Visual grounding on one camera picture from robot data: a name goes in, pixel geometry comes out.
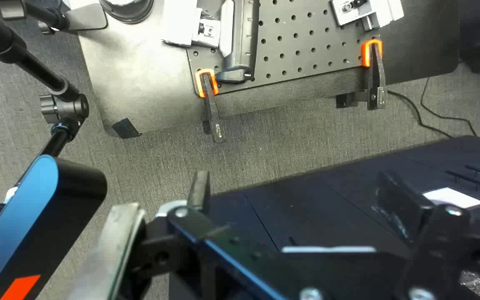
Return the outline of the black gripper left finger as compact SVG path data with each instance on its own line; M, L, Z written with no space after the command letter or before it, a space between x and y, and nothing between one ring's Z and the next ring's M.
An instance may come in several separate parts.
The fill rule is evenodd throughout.
M171 229L201 264L202 297L221 300L229 282L262 300L299 300L302 279L277 252L244 239L231 225L214 224L206 209L211 200L211 174L194 174L187 204L172 209Z

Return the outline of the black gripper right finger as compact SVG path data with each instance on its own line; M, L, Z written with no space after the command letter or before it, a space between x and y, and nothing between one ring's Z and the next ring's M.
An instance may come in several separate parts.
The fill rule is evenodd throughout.
M394 172L379 175L376 199L382 215L411 247L394 295L404 300L454 300L461 290L471 215L456 205L436 205Z

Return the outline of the blue and black robot base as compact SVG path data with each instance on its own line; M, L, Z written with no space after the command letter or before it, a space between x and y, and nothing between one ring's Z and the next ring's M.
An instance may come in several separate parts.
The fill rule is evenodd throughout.
M37 157L0 214L0 300L36 300L106 197L101 170Z

